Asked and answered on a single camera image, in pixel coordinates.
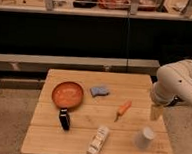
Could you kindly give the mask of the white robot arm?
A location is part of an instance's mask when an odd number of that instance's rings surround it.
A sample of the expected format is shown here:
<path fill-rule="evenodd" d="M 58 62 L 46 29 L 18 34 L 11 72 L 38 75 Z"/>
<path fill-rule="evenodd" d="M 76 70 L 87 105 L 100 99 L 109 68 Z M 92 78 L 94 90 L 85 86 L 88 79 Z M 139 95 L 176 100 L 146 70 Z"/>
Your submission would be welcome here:
<path fill-rule="evenodd" d="M 157 82 L 151 87 L 151 120 L 158 120 L 175 97 L 192 107 L 192 60 L 180 60 L 158 68 Z"/>

